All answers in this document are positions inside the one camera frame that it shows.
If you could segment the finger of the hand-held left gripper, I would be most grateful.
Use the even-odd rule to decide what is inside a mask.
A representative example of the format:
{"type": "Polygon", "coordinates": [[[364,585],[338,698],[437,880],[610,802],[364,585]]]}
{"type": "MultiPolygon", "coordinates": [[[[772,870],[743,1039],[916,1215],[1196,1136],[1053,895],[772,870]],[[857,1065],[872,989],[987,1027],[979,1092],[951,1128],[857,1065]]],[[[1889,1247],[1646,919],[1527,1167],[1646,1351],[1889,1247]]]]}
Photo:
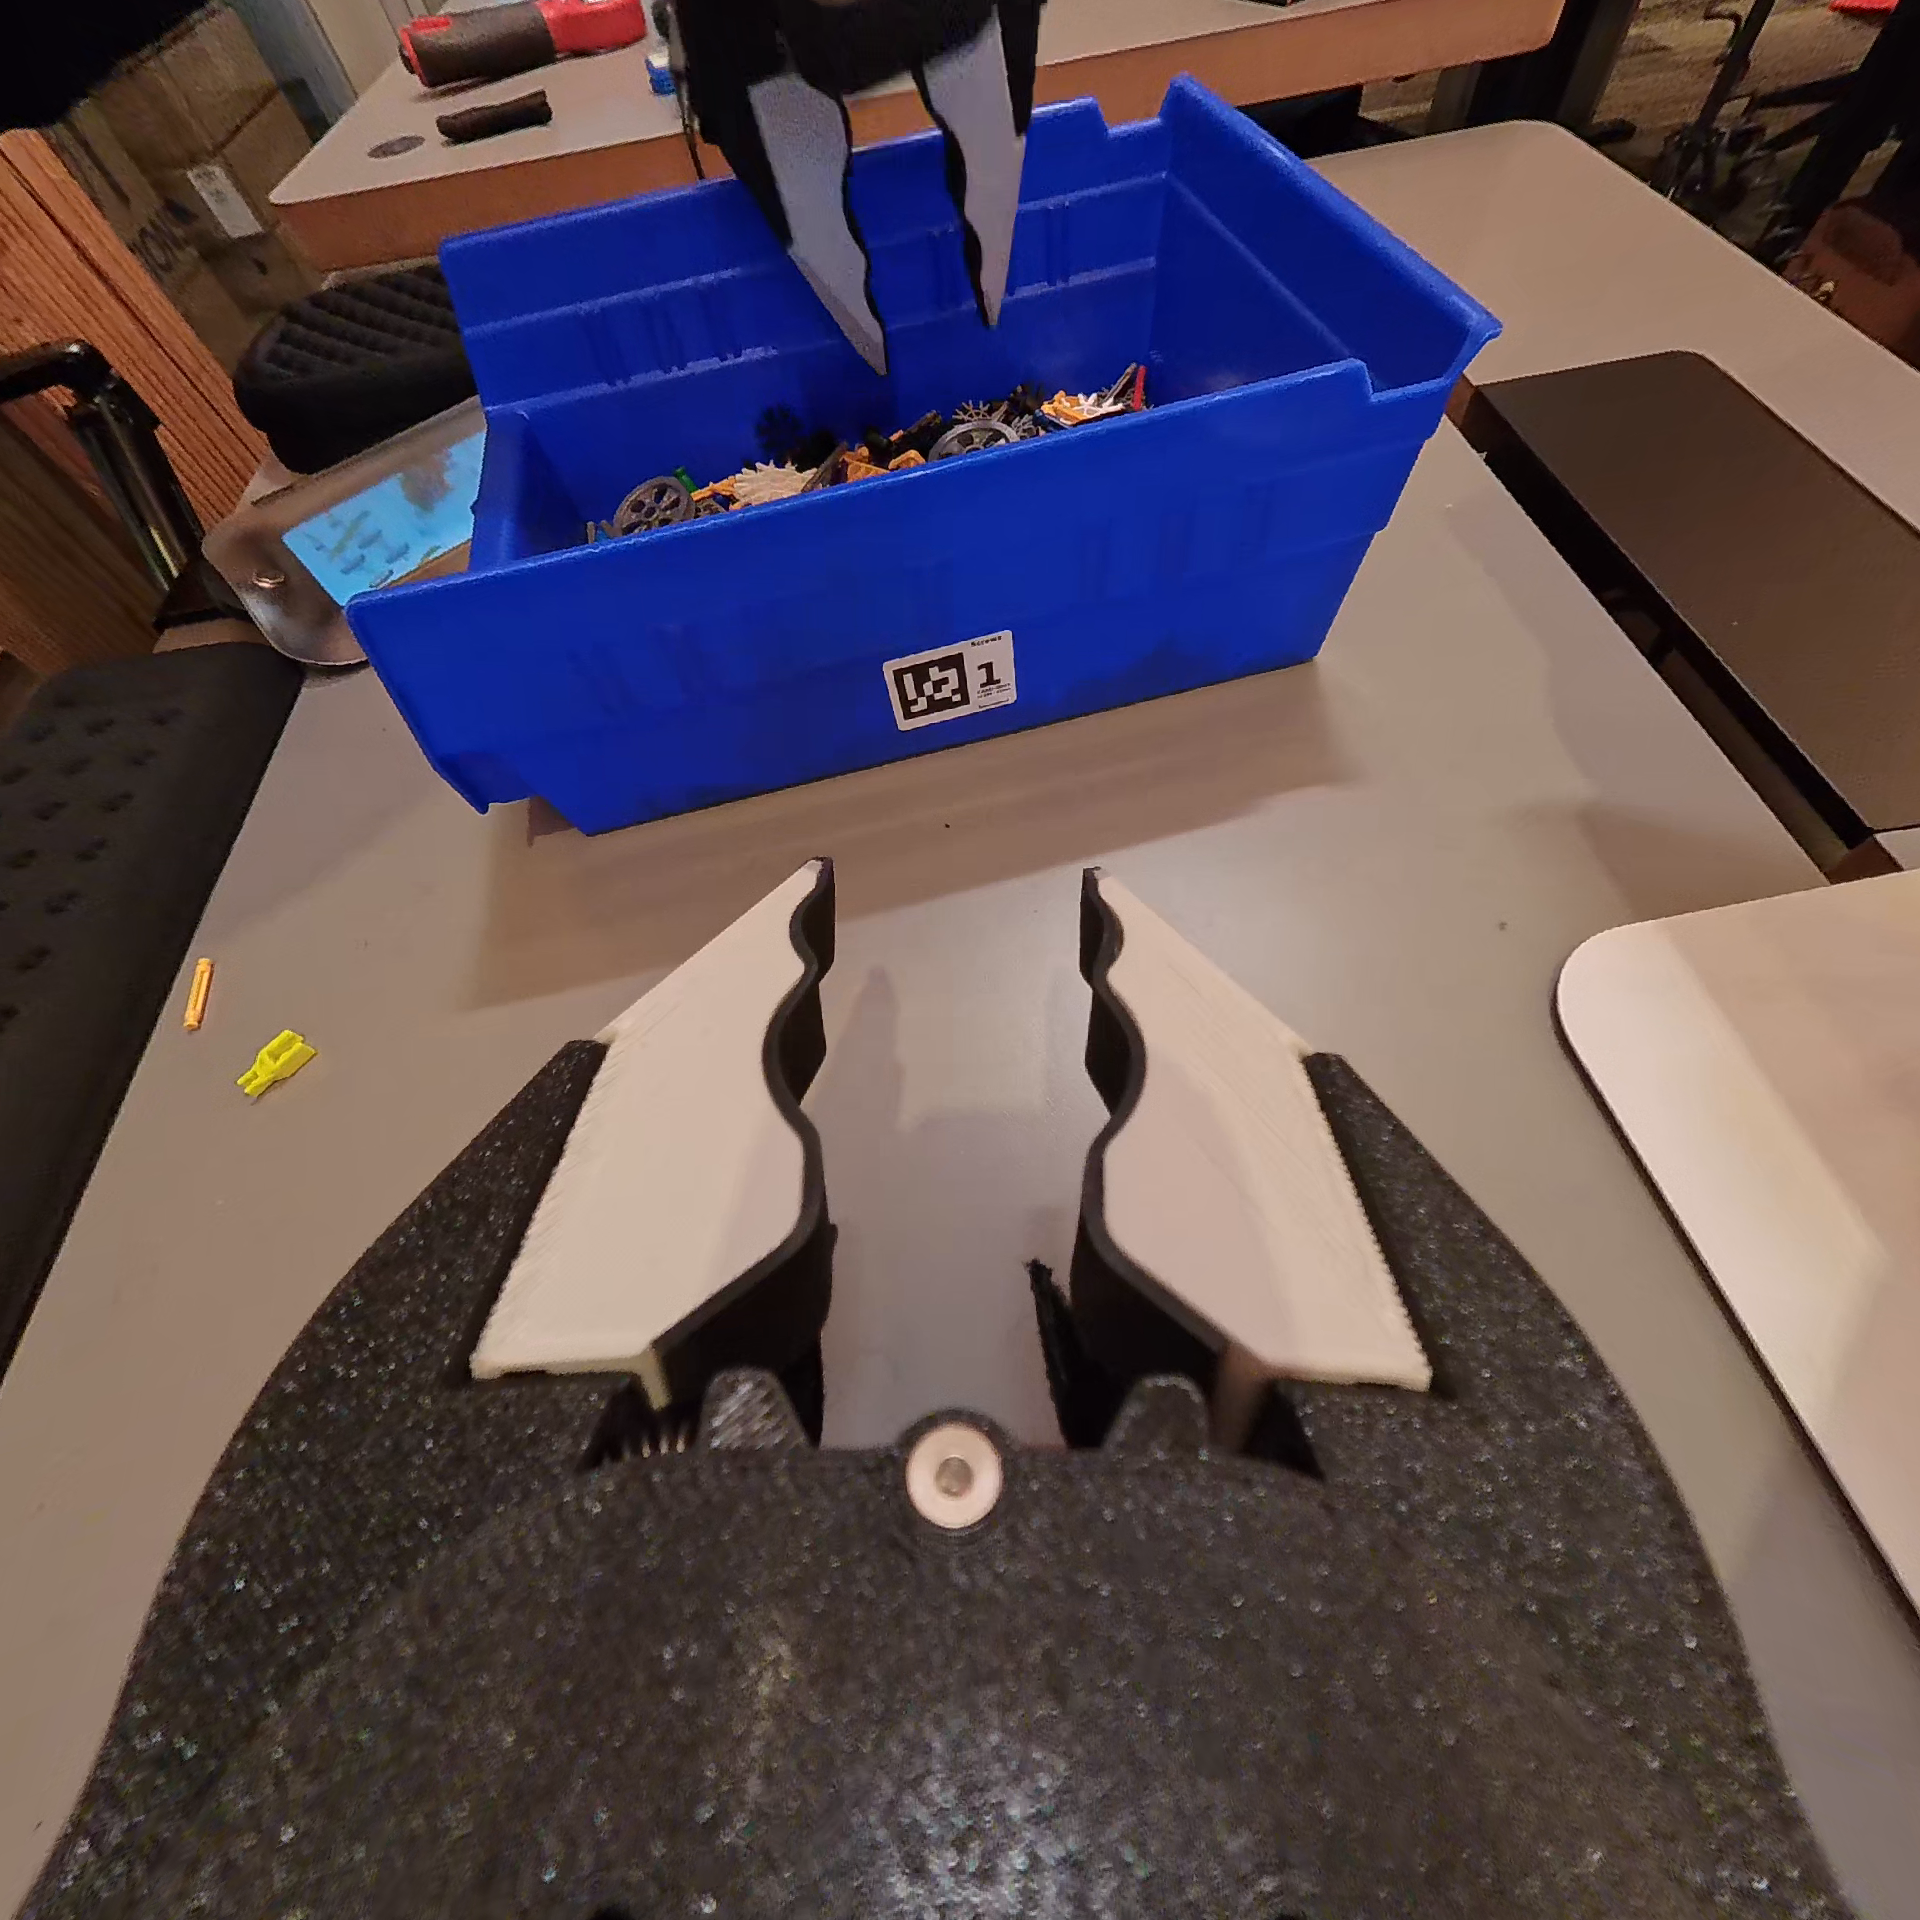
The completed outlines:
{"type": "Polygon", "coordinates": [[[887,380],[887,323],[872,312],[871,254],[847,214],[847,107],[789,66],[752,82],[743,99],[772,165],[774,206],[787,217],[787,254],[863,366],[887,380]]]}
{"type": "Polygon", "coordinates": [[[1027,33],[925,33],[916,93],[939,132],[979,323],[1001,327],[1027,132],[1027,33]]]}

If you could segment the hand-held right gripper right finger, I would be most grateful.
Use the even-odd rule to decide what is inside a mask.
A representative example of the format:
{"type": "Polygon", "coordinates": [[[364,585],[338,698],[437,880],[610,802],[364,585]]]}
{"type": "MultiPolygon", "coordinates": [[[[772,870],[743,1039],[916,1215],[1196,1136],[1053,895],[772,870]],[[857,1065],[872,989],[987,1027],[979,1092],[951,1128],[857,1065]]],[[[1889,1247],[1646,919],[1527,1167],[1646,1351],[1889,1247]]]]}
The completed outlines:
{"type": "Polygon", "coordinates": [[[1102,1107],[1074,1183],[1074,1429],[1169,1377],[1251,1453],[1286,1386],[1435,1393],[1315,1080],[1332,1058],[1105,870],[1080,870],[1074,971],[1102,1107]]]}

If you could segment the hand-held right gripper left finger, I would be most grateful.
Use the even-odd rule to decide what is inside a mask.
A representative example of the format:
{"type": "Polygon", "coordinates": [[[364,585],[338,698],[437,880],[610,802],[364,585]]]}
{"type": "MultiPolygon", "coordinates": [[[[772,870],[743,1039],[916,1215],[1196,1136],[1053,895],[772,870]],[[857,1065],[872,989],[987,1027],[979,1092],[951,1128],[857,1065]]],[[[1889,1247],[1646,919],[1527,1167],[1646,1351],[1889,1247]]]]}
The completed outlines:
{"type": "Polygon", "coordinates": [[[833,1215],[804,1101],[828,1063],[833,908],[833,861],[804,861],[588,1039],[474,1380],[623,1377],[686,1413],[743,1365],[819,1413],[833,1215]]]}

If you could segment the pile of colourful construction pieces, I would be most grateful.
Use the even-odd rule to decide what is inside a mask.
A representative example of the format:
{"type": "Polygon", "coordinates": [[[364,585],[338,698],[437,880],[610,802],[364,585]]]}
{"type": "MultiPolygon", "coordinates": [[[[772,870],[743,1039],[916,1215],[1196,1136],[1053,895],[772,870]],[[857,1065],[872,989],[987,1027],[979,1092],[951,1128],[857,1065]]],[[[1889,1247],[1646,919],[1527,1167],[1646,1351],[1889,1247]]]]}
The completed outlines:
{"type": "MultiPolygon", "coordinates": [[[[1053,388],[1040,392],[1040,383],[1017,383],[1004,401],[974,401],[956,411],[933,411],[898,431],[863,431],[851,441],[833,441],[833,431],[804,431],[796,411],[772,405],[755,420],[755,459],[721,469],[697,481],[686,465],[673,465],[697,501],[697,520],[729,520],[743,508],[774,508],[789,497],[833,490],[833,487],[863,487],[879,478],[922,469],[925,446],[974,412],[1001,412],[1017,431],[1017,446],[1027,441],[1053,441],[1080,422],[1105,422],[1105,420],[1131,420],[1150,411],[1150,362],[1130,362],[1112,383],[1102,388],[1053,388]]],[[[583,543],[610,543],[605,540],[610,520],[583,521],[583,543]]]]}

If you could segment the blue plastic storage bin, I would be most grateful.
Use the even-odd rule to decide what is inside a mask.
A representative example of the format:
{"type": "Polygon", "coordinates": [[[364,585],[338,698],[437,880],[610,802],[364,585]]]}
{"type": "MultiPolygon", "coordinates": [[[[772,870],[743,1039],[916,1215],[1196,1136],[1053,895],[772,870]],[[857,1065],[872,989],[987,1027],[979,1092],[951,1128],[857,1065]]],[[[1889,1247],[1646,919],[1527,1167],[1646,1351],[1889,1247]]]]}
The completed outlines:
{"type": "Polygon", "coordinates": [[[1500,323],[1210,88],[1046,104],[979,323],[939,133],[851,150],[879,380],[741,180],[437,249],[488,411],[466,575],[348,620],[424,763],[583,835],[1309,664],[1500,323]],[[1017,383],[1150,411],[642,540],[649,478],[1017,383]]]}

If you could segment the red and black tool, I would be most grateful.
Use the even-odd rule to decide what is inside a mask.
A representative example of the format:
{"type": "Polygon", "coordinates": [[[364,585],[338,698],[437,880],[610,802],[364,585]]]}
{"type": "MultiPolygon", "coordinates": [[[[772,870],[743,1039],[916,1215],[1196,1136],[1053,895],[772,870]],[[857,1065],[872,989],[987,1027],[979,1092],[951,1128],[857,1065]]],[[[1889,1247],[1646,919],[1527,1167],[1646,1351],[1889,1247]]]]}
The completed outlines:
{"type": "Polygon", "coordinates": [[[437,13],[398,27],[398,64],[419,88],[437,93],[626,53],[649,42],[649,27],[649,0],[514,0],[460,14],[437,13]]]}

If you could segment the wood edged table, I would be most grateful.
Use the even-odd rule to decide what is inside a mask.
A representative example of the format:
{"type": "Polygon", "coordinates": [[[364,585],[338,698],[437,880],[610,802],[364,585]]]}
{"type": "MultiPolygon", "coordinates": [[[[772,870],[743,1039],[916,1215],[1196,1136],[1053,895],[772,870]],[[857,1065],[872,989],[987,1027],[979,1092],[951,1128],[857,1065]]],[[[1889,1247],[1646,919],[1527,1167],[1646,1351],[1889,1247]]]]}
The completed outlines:
{"type": "MultiPolygon", "coordinates": [[[[1040,14],[1033,104],[1092,99],[1105,124],[1150,117],[1173,76],[1224,104],[1301,99],[1549,48],[1555,0],[1053,0],[1040,14]]],[[[642,48],[474,88],[474,104],[541,88],[555,124],[444,147],[457,104],[392,64],[273,184],[282,232],[317,267],[424,259],[444,238],[635,193],[692,184],[676,104],[649,88],[642,48]],[[424,150],[366,160],[370,138],[424,150]]]]}

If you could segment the black ribbed foam cushion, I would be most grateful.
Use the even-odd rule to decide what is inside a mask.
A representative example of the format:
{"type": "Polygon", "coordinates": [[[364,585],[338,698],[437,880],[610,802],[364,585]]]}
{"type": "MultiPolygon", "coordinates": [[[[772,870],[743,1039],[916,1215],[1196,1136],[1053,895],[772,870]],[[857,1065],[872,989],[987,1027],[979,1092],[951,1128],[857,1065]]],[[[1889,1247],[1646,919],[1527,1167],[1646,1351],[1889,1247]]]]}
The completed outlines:
{"type": "Polygon", "coordinates": [[[234,405],[295,478],[474,401],[444,267],[364,274],[288,299],[240,357],[234,405]]]}

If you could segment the white book stand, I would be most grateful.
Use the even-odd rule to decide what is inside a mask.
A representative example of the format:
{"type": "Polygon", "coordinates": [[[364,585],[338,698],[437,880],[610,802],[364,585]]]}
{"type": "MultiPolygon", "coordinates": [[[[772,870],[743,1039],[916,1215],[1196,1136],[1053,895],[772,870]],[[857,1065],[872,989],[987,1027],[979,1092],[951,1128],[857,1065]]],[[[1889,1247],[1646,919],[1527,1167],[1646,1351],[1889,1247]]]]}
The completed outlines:
{"type": "Polygon", "coordinates": [[[1552,1015],[1920,1602],[1920,876],[1610,924],[1552,1015]]]}

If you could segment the tablet in clear case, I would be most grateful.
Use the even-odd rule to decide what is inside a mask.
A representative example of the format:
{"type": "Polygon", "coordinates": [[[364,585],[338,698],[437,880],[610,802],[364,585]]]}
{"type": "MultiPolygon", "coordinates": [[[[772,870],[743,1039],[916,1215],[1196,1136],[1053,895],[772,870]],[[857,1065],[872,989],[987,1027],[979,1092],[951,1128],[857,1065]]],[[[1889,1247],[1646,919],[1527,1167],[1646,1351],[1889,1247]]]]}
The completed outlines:
{"type": "Polygon", "coordinates": [[[200,558],[280,657],[319,673],[364,669],[348,608],[466,569],[483,465],[488,411],[460,401],[234,508],[208,526],[200,558]]]}

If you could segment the stacked cardboard boxes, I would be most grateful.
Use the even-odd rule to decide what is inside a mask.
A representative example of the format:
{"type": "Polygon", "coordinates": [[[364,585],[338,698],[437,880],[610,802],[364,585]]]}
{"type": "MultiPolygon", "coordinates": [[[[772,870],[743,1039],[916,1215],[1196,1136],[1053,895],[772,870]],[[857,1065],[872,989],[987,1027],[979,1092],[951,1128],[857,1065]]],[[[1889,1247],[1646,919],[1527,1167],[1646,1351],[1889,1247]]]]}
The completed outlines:
{"type": "Polygon", "coordinates": [[[41,133],[217,366],[319,290],[271,203],[308,132],[234,3],[195,3],[41,133]]]}

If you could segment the black perforated mat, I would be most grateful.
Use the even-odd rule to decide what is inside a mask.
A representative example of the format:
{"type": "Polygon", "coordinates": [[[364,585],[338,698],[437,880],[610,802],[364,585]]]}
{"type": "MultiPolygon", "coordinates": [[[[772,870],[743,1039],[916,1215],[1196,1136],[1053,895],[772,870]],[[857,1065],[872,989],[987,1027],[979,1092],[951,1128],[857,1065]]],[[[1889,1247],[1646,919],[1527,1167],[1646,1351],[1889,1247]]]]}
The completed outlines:
{"type": "Polygon", "coordinates": [[[0,741],[3,1365],[302,685],[256,642],[69,669],[0,741]]]}

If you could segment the black tripod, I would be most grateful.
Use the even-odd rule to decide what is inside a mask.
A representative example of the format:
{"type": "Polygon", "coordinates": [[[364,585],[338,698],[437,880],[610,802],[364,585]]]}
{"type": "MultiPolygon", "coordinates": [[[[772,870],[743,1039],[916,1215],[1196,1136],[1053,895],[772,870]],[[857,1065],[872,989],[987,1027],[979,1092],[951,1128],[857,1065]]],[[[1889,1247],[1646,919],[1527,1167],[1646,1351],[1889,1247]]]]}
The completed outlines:
{"type": "Polygon", "coordinates": [[[1758,238],[1784,180],[1784,150],[1770,147],[1774,132],[1751,82],[1770,14],[1774,0],[1710,3],[1710,20],[1724,20],[1732,36],[1719,53],[1702,104],[1667,133],[1646,175],[1659,203],[1736,245],[1758,238]]]}

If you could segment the wooden slatted panel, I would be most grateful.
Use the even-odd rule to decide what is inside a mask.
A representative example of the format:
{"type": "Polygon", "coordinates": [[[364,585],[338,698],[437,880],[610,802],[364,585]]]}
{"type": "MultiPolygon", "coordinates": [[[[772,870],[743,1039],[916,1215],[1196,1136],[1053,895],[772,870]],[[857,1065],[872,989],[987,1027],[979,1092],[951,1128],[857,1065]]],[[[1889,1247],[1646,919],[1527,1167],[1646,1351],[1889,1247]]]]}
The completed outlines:
{"type": "MultiPolygon", "coordinates": [[[[3,133],[0,184],[3,357],[45,344],[96,348],[156,411],[156,441],[195,520],[229,520],[271,456],[234,405],[229,362],[106,229],[45,133],[3,133]]],[[[0,433],[3,664],[53,680],[149,652],[161,592],[58,405],[45,392],[3,405],[0,433]]]]}

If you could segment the dark brown seat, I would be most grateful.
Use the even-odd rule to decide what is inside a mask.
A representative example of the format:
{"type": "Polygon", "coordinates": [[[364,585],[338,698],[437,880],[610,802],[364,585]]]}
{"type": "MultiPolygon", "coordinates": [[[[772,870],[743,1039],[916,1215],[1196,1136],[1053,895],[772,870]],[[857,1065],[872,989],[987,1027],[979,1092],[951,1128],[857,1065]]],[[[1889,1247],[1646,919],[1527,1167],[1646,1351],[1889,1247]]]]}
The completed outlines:
{"type": "Polygon", "coordinates": [[[1477,383],[1459,433],[1825,880],[1917,876],[1907,520],[1702,351],[1477,383]]]}

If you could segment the black metal frame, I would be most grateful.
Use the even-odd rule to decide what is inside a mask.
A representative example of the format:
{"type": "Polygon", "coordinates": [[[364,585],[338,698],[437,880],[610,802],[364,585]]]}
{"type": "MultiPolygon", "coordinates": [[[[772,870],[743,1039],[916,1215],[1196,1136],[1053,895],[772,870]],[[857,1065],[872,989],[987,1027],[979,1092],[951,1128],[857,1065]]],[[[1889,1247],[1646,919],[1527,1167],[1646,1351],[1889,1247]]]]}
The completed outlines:
{"type": "Polygon", "coordinates": [[[0,405],[35,392],[69,392],[74,446],[83,446],[156,592],[171,597],[200,558],[200,521],[156,441],[156,411],[90,344],[41,344],[0,362],[0,405]]]}

